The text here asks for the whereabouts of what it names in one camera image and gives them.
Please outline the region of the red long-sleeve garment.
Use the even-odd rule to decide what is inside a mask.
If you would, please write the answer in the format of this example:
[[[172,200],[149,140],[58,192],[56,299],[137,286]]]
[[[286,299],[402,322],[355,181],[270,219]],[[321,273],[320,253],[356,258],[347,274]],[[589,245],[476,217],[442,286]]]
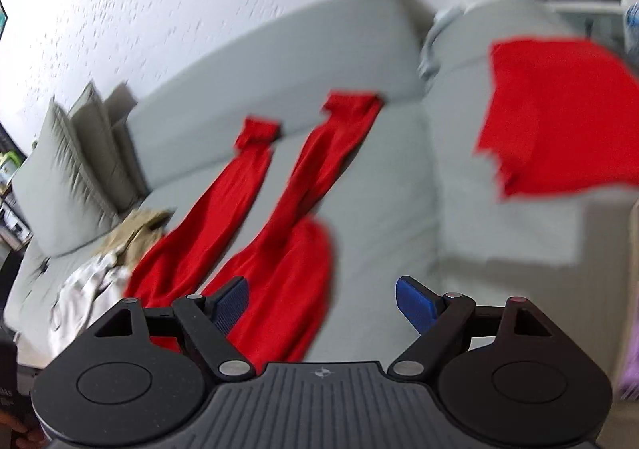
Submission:
[[[329,309],[333,244],[314,215],[361,147],[382,110],[380,96],[330,93],[325,120],[304,142],[269,220],[227,262],[222,255],[257,201],[280,137],[280,124],[247,117],[236,154],[181,223],[134,267],[125,295],[166,307],[202,291],[213,295],[234,277],[248,284],[248,306],[228,338],[257,370],[299,362]]]

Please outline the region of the khaki trousers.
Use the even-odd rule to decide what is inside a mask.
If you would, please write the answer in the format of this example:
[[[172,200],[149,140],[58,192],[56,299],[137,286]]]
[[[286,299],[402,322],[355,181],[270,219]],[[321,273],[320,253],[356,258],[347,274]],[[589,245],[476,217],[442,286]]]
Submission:
[[[111,253],[117,266],[134,270],[143,256],[165,235],[172,210],[135,209],[102,241],[94,254]]]

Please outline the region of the grey sofa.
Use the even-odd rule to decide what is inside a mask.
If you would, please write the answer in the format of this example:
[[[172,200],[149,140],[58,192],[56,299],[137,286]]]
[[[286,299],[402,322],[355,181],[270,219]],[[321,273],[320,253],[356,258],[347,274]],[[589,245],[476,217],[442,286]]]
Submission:
[[[420,97],[385,101],[361,150],[318,207],[336,268],[331,309],[311,360],[392,362],[416,336],[393,298],[397,277],[409,275],[481,305],[524,295],[604,371],[615,369],[630,301],[628,217],[636,191],[600,188],[502,202],[490,162],[473,154],[492,92],[490,44],[572,35],[572,26],[537,0],[478,6],[438,34],[432,53],[440,69],[431,87],[419,78]],[[143,180],[127,117],[116,134]],[[314,127],[283,132],[231,253],[257,236]],[[172,222],[181,222],[230,158],[153,191],[143,180],[143,206],[172,210]]]

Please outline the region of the white sweatshirt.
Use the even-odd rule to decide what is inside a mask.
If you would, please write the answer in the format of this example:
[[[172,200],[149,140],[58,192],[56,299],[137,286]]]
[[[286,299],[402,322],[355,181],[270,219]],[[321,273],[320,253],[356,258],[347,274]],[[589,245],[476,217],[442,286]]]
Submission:
[[[119,261],[119,252],[94,255],[62,284],[50,310],[47,342],[58,356],[123,297],[131,269]]]

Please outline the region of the grey throw pillow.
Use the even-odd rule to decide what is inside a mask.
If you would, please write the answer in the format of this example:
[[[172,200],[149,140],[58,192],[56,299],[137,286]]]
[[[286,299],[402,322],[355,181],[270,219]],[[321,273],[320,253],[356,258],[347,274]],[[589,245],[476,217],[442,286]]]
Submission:
[[[12,187],[32,235],[50,258],[85,247],[120,222],[82,154],[73,124],[55,102]]]

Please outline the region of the folded red garment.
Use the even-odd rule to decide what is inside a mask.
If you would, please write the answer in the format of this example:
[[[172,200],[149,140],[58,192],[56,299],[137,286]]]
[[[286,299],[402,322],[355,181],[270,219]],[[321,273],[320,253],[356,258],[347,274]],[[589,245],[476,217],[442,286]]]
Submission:
[[[494,91],[476,141],[502,198],[638,183],[638,79],[585,39],[490,46]]]

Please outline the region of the grey sofa back cushion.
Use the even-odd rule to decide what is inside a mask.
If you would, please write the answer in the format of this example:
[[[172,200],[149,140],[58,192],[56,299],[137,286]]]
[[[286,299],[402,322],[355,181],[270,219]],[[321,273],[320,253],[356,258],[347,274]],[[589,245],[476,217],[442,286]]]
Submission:
[[[420,97],[421,40],[433,12],[420,0],[321,0],[251,30],[184,68],[126,119],[146,187],[232,156],[248,116],[286,134],[320,122],[331,91]]]

